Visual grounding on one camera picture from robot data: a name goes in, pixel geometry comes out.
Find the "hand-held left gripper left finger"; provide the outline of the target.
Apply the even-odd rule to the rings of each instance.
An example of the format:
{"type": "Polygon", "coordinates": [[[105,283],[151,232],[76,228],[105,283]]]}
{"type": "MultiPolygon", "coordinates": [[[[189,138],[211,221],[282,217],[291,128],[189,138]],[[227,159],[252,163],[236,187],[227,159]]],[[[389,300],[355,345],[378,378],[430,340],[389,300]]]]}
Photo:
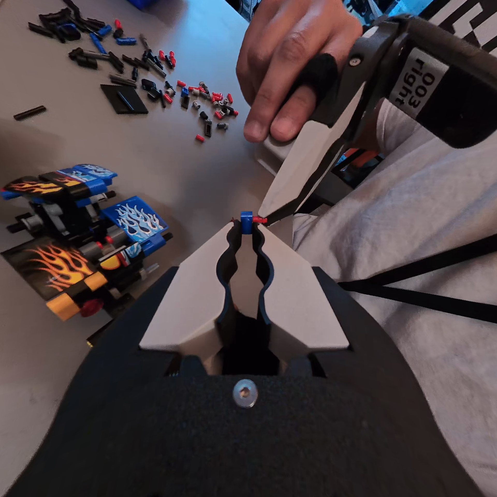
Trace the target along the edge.
{"type": "Polygon", "coordinates": [[[224,307],[226,290],[217,263],[229,249],[227,223],[178,267],[141,339],[144,350],[194,355],[209,361],[222,348],[215,321],[224,307]]]}

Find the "orange object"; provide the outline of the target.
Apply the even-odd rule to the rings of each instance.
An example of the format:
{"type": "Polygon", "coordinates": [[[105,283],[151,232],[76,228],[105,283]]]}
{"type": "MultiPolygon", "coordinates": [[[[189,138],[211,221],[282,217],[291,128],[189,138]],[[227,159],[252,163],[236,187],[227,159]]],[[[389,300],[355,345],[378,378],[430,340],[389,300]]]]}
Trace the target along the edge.
{"type": "Polygon", "coordinates": [[[344,159],[341,161],[339,168],[345,170],[346,167],[352,166],[353,168],[360,169],[364,167],[371,160],[376,160],[379,158],[381,162],[383,156],[377,151],[368,151],[365,149],[350,148],[344,155],[344,159]]]}

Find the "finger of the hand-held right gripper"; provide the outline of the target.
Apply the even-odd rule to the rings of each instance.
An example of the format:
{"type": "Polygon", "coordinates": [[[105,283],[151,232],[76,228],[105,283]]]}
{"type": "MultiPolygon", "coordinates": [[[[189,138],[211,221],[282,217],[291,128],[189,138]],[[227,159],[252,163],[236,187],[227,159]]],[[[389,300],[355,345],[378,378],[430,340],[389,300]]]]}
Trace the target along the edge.
{"type": "Polygon", "coordinates": [[[293,215],[317,188],[340,157],[342,137],[360,103],[362,84],[332,127],[310,120],[302,128],[258,210],[258,216],[275,223],[293,215]]]}

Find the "long black lego axle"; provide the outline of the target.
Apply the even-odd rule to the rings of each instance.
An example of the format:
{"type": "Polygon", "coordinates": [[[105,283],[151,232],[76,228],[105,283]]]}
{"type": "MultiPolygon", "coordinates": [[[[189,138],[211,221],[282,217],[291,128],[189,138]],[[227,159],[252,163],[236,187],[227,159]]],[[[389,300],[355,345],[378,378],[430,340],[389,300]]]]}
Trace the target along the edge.
{"type": "Polygon", "coordinates": [[[13,118],[15,121],[24,121],[24,120],[29,119],[31,117],[40,115],[46,111],[47,111],[46,107],[44,105],[40,105],[40,106],[37,106],[35,108],[31,108],[31,109],[25,110],[21,113],[15,114],[13,116],[13,118]]]}

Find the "pile of small lego pieces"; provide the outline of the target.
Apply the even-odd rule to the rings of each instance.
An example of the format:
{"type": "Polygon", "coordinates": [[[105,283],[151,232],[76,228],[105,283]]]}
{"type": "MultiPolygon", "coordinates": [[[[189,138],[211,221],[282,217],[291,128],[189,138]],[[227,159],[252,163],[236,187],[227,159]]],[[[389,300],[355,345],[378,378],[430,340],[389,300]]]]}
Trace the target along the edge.
{"type": "Polygon", "coordinates": [[[99,63],[108,64],[113,70],[108,84],[132,86],[138,95],[142,90],[163,109],[170,108],[177,96],[181,109],[191,109],[198,116],[203,130],[203,136],[195,138],[199,142],[211,137],[213,129],[227,130],[230,120],[239,115],[230,92],[226,95],[213,92],[203,81],[193,85],[180,79],[174,82],[171,79],[177,66],[174,51],[154,51],[144,34],[130,36],[118,18],[113,24],[85,18],[74,1],[64,4],[57,12],[40,14],[38,23],[28,22],[28,29],[62,44],[80,43],[85,36],[94,50],[78,46],[68,53],[68,58],[79,67],[98,71],[99,63]]]}

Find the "grey shirt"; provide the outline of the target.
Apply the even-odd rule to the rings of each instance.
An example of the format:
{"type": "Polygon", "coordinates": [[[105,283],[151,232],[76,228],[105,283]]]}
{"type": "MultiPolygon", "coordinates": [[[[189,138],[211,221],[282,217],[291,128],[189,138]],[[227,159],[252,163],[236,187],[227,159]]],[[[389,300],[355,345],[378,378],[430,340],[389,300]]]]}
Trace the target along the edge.
{"type": "MultiPolygon", "coordinates": [[[[354,281],[496,233],[496,134],[453,149],[384,101],[381,164],[343,200],[295,215],[293,248],[354,281]]],[[[394,340],[441,431],[485,496],[496,496],[496,325],[352,294],[394,340]]]]}

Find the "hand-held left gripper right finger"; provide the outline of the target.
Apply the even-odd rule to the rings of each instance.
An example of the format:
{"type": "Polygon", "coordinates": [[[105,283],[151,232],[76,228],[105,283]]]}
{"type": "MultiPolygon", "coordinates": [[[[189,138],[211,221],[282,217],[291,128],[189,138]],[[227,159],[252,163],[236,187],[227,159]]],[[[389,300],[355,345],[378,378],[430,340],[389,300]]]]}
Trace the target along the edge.
{"type": "Polygon", "coordinates": [[[311,264],[264,225],[253,226],[252,247],[263,284],[258,319],[268,330],[269,350],[280,361],[290,361],[347,349],[349,341],[311,264]]]}

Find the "black flat lego panel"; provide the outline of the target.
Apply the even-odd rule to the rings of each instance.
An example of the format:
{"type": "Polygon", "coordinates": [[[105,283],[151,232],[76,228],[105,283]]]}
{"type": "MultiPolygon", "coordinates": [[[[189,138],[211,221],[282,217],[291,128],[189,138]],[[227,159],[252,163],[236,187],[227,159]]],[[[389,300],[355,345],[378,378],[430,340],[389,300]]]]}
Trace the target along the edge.
{"type": "Polygon", "coordinates": [[[146,115],[149,113],[132,86],[101,84],[100,88],[116,114],[146,115]]]}

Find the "flame-printed lego car model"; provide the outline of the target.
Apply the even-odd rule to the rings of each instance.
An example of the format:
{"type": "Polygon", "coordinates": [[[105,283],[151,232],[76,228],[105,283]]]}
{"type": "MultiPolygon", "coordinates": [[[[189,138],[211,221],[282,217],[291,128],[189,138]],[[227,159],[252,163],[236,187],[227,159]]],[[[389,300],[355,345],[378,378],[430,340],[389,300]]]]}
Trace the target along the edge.
{"type": "Polygon", "coordinates": [[[24,176],[1,189],[4,200],[23,197],[30,207],[7,230],[32,237],[1,255],[60,320],[101,310],[120,314],[133,302],[129,288],[158,267],[146,268],[145,259],[173,237],[138,196],[104,205],[116,196],[115,177],[79,164],[24,176]]]}

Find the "person's right hand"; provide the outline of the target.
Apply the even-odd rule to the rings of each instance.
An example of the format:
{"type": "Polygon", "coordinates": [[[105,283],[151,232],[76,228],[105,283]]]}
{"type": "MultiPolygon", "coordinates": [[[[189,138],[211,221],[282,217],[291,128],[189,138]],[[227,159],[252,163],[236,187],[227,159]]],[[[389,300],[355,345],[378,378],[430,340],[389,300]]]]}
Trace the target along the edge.
{"type": "Polygon", "coordinates": [[[236,66],[239,86],[251,110],[244,126],[248,142],[270,134],[294,139],[313,113],[317,96],[303,84],[287,97],[302,69],[320,53],[342,69],[360,21],[342,1],[262,1],[247,28],[236,66]]]}

